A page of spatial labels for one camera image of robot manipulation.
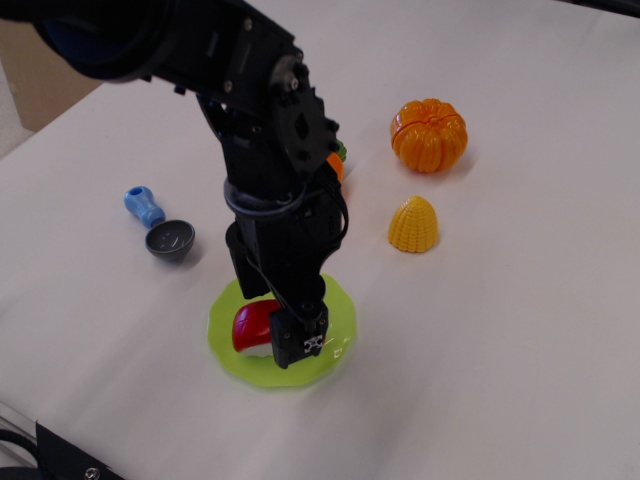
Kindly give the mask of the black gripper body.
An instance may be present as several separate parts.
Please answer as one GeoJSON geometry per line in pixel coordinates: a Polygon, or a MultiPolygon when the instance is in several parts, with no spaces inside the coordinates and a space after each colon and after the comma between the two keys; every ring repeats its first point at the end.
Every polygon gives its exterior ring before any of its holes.
{"type": "Polygon", "coordinates": [[[336,174],[314,174],[277,200],[251,196],[226,180],[224,198],[244,235],[260,229],[275,239],[270,280],[280,305],[294,315],[319,315],[326,292],[321,268],[349,225],[336,174]]]}

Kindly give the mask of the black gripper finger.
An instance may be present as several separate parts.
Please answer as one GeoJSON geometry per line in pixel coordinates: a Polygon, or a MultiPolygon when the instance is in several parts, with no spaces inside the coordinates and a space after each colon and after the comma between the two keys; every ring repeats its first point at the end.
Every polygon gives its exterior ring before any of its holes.
{"type": "Polygon", "coordinates": [[[260,229],[250,228],[244,235],[240,223],[233,222],[225,240],[244,298],[254,299],[268,293],[278,298],[270,280],[277,258],[275,239],[260,229]]]}
{"type": "Polygon", "coordinates": [[[303,322],[289,309],[281,308],[269,314],[269,324],[275,363],[287,369],[322,352],[329,327],[328,307],[322,303],[319,315],[310,322],[303,322]]]}

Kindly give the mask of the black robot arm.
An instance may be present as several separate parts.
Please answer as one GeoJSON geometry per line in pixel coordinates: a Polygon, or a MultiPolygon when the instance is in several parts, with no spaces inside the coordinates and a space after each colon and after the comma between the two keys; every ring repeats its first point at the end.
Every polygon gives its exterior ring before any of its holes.
{"type": "Polygon", "coordinates": [[[276,364],[318,355],[329,326],[320,270],[349,224],[329,159],[340,145],[293,36],[243,1],[5,1],[74,70],[160,78],[193,92],[223,149],[226,241],[243,295],[272,293],[276,364]]]}

